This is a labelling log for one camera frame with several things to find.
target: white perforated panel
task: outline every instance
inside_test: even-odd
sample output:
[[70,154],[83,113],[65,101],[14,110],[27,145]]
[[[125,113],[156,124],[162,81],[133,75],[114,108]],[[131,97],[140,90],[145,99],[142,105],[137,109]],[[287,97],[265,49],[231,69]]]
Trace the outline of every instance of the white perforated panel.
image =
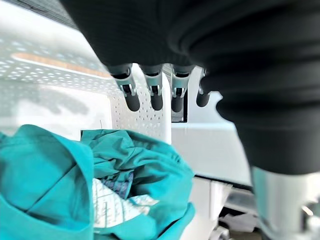
[[138,112],[127,108],[122,92],[82,34],[0,2],[0,81],[18,82],[26,89],[26,84],[41,84],[107,95],[113,128],[134,130],[171,142],[167,78],[163,75],[163,110],[154,111],[145,78],[137,64],[133,65],[132,74],[141,106]]

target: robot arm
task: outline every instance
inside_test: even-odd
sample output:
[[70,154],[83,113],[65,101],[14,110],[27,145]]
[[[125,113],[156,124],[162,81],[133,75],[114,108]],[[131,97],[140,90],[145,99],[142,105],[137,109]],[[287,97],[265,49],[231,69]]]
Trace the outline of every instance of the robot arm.
[[[265,239],[319,239],[320,1],[61,2],[115,78],[112,66],[176,66],[175,111],[188,66],[206,68],[198,105],[211,91],[222,94],[217,110],[234,122],[245,149]],[[159,70],[142,69],[151,96],[159,95]],[[120,80],[134,96],[134,84]]]

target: white wall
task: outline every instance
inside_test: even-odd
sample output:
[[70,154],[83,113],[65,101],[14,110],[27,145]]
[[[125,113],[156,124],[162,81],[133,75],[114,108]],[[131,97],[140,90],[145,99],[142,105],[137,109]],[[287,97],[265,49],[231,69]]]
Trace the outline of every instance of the white wall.
[[191,74],[188,122],[172,124],[172,144],[196,174],[251,185],[249,166],[236,128],[216,111],[222,96],[213,92],[207,106],[197,106],[200,74],[200,67]]

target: teal garment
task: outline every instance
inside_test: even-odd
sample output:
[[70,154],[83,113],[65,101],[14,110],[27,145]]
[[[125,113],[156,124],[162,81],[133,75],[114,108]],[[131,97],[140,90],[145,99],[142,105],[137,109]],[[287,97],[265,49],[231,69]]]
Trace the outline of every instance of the teal garment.
[[80,142],[33,125],[2,135],[0,239],[92,240],[92,178],[92,151]]
[[[0,134],[0,239],[178,240],[195,212],[192,177],[170,145],[135,132],[84,130],[77,142],[24,125]],[[143,196],[156,201],[128,221],[94,228],[94,178],[124,188],[133,206],[144,208]]]
[[[92,149],[95,178],[116,174],[119,181],[126,181],[133,173],[129,197],[149,195],[159,200],[142,225],[155,221],[152,239],[184,216],[194,173],[171,145],[133,131],[104,129],[82,131],[81,142]],[[119,236],[121,231],[111,227],[105,234]]]

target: silver metal joint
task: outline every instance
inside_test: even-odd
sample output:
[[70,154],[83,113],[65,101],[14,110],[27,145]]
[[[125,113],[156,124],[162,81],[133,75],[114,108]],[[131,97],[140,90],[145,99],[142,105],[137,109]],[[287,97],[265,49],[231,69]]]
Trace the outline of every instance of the silver metal joint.
[[271,240],[320,239],[320,172],[285,175],[252,167],[259,225]]

